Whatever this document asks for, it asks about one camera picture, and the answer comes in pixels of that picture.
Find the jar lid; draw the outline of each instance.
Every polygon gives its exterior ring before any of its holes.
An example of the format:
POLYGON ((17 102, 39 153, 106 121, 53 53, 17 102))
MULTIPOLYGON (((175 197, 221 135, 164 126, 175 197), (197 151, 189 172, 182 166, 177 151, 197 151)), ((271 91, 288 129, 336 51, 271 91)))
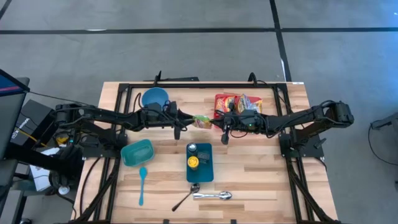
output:
POLYGON ((197 149, 197 145, 196 145, 195 143, 190 143, 190 144, 188 145, 188 151, 190 151, 190 152, 195 152, 196 149, 197 149))
POLYGON ((188 166, 191 168, 196 168, 199 166, 199 159, 196 156, 191 156, 188 158, 188 166))

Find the black box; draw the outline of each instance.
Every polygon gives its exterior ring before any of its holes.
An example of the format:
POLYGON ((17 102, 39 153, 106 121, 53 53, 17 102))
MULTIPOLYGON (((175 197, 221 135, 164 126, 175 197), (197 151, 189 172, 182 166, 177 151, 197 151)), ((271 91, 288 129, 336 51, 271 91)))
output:
MULTIPOLYGON (((40 142, 47 144, 57 130, 52 112, 54 110, 48 106, 29 100, 21 109, 16 127, 33 138, 40 140, 40 142)), ((26 149, 32 149, 37 145, 33 139, 21 133, 18 129, 15 129, 12 133, 10 142, 26 149)))

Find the yellow jar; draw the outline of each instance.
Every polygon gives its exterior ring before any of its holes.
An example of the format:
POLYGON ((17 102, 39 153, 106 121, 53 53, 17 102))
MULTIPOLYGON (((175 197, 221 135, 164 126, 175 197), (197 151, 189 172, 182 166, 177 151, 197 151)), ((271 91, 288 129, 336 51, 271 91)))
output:
POLYGON ((188 158, 188 166, 192 170, 197 170, 199 166, 199 159, 196 156, 191 156, 188 158))

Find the white paper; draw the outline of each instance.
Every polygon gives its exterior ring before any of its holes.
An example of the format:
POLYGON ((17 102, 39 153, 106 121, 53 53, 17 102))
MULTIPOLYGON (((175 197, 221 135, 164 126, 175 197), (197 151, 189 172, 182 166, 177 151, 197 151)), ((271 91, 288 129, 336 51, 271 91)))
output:
MULTIPOLYGON (((49 155, 57 153, 59 150, 60 150, 59 148, 55 147, 55 148, 47 149, 46 151, 43 151, 42 154, 49 156, 49 155)), ((49 177, 48 177, 50 175, 49 170, 30 165, 30 171, 32 172, 37 191, 42 191, 42 190, 46 189, 47 187, 50 187, 50 181, 49 181, 49 177)))

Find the blue plastic spoon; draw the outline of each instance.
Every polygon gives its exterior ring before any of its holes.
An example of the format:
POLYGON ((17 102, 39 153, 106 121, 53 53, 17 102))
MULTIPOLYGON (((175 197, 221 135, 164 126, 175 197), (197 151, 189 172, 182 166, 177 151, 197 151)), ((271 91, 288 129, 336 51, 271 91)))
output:
POLYGON ((147 176, 148 171, 145 167, 141 167, 139 169, 139 176, 141 177, 141 194, 139 196, 139 205, 142 206, 144 204, 144 180, 147 176))

